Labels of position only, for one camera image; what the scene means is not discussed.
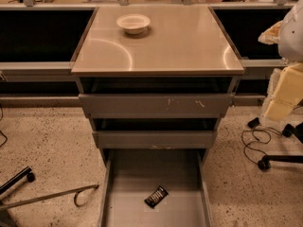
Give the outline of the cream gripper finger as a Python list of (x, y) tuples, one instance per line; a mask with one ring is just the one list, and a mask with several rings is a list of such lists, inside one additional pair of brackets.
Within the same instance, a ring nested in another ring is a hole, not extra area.
[(303, 99), (303, 64), (295, 63), (270, 76), (261, 119), (281, 121)]
[(258, 41), (262, 44), (278, 44), (280, 41), (279, 38), (279, 31), (281, 28), (282, 22), (279, 21), (272, 25), (271, 27), (267, 28), (264, 32), (262, 32), (259, 37)]

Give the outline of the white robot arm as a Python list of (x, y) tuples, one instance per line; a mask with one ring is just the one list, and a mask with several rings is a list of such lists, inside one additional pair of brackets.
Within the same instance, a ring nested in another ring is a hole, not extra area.
[(262, 32), (258, 41), (277, 44), (279, 55), (289, 63), (272, 74), (262, 109), (265, 118), (281, 121), (303, 99), (303, 0), (298, 0), (282, 21)]

